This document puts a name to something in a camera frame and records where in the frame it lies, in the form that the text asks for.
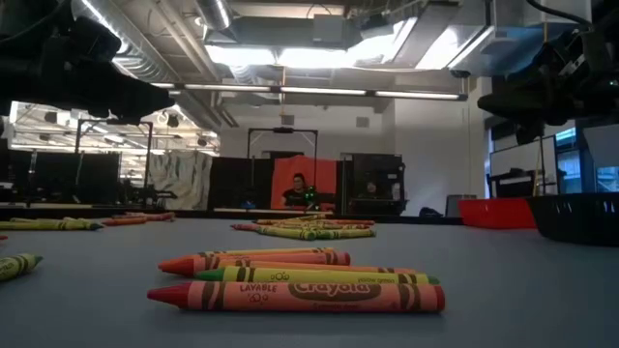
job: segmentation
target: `orange crayon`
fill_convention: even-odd
[[[185,259],[192,259],[196,256],[223,256],[223,255],[266,255],[266,254],[283,254],[283,253],[319,253],[319,252],[333,252],[332,247],[291,247],[291,248],[274,248],[274,249],[249,249],[249,250],[228,250],[228,251],[202,251],[197,254],[187,255],[173,260],[162,262],[175,262]]]
[[[369,266],[342,266],[342,265],[321,265],[321,264],[301,264],[275,261],[255,261],[255,260],[221,260],[218,267],[237,266],[268,269],[289,269],[289,270],[317,270],[317,271],[348,271],[348,272],[372,272],[390,274],[409,274],[414,275],[417,271],[405,268],[393,267],[369,267]]]
[[[195,256],[193,258],[167,261],[159,265],[159,269],[175,275],[193,276],[202,271],[215,270],[222,260],[276,261],[291,263],[309,263],[320,265],[350,265],[350,255],[347,252],[298,253],[298,254],[264,254],[264,255],[218,255]]]
[[[192,281],[148,292],[150,300],[197,310],[440,312],[438,285]]]
[[[123,226],[146,223],[146,217],[110,218],[103,222],[105,226]]]

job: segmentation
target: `person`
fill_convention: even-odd
[[[305,207],[308,205],[306,202],[306,192],[308,187],[306,185],[306,177],[301,173],[297,173],[292,177],[292,188],[288,189],[281,196],[281,205],[285,207]]]

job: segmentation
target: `white wall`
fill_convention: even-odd
[[[221,151],[223,157],[244,158],[247,156],[248,128],[281,127],[280,107],[262,106],[259,109],[244,105],[229,106],[242,128],[221,132]],[[295,116],[297,130],[318,130],[318,157],[339,160],[341,153],[383,153],[382,122],[380,114],[370,107],[292,105],[285,108],[286,114]],[[369,128],[356,128],[358,116],[369,118]],[[252,140],[258,132],[251,135]],[[314,142],[313,134],[306,133]],[[313,146],[299,133],[274,134],[264,132],[251,145],[251,156],[262,158],[263,151],[297,151],[313,157]]]
[[[404,215],[422,207],[444,213],[450,194],[485,196],[487,141],[477,107],[483,87],[478,83],[469,101],[396,101],[396,153],[406,164],[409,199]]]

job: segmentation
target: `fluorescent light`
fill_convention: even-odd
[[[448,27],[427,50],[426,55],[417,64],[418,70],[441,70],[459,53],[457,33]]]
[[[103,134],[108,133],[107,130],[104,130],[103,128],[101,128],[99,126],[93,126],[93,130],[98,131],[98,132],[103,133]]]
[[[299,69],[336,69],[350,66],[342,49],[286,48],[278,64]]]
[[[410,32],[413,30],[415,23],[417,23],[417,17],[410,17],[406,19],[404,25],[401,25],[400,30],[396,30],[396,26],[394,26],[394,32],[397,32],[397,34],[395,34],[396,38],[394,39],[394,44],[392,44],[390,50],[383,56],[383,64],[389,63],[396,58],[398,52],[404,45],[404,42],[408,39]]]
[[[402,99],[428,99],[428,100],[442,100],[442,101],[457,101],[460,98],[460,96],[456,94],[396,92],[396,91],[376,91],[376,97],[402,98]]]
[[[275,56],[268,48],[221,47],[207,45],[206,50],[215,63],[227,66],[272,65]]]
[[[480,35],[475,42],[466,47],[449,65],[447,66],[449,69],[455,68],[464,58],[466,58],[477,46],[482,44],[490,34],[494,33],[494,26],[489,26],[487,29]]]
[[[270,92],[268,86],[245,86],[245,85],[208,85],[208,84],[186,84],[190,90],[206,91],[228,91],[228,92]]]
[[[364,90],[350,90],[339,88],[311,88],[311,87],[285,87],[281,86],[283,93],[300,93],[300,94],[332,94],[342,96],[364,96]]]
[[[81,0],[81,2],[90,10],[90,12],[95,15],[100,24],[102,24],[105,28],[109,29],[114,35],[120,38],[120,48],[118,52],[125,52],[129,49],[129,46],[125,43],[125,41],[121,38],[120,35],[112,28],[112,26],[105,20],[103,15],[97,10],[93,4],[91,4],[88,0]]]
[[[14,124],[17,122],[17,112],[19,111],[19,101],[11,102],[11,111],[9,112],[9,123]]]
[[[117,136],[117,135],[104,135],[103,139],[107,139],[109,141],[113,141],[113,142],[118,143],[118,144],[125,143],[125,139],[123,139],[122,137]]]

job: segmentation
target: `yellow crayon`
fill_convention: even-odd
[[[272,226],[260,227],[257,231],[259,234],[266,236],[284,237],[299,239],[305,241],[313,241],[316,239],[316,232],[310,230],[287,229]]]
[[[316,239],[344,239],[376,237],[376,232],[370,229],[317,230]]]
[[[198,272],[195,277],[208,281],[350,283],[350,284],[438,284],[433,276],[423,274],[381,274],[323,270],[290,270],[228,266]]]
[[[27,253],[0,258],[0,281],[30,273],[41,260],[41,256]]]

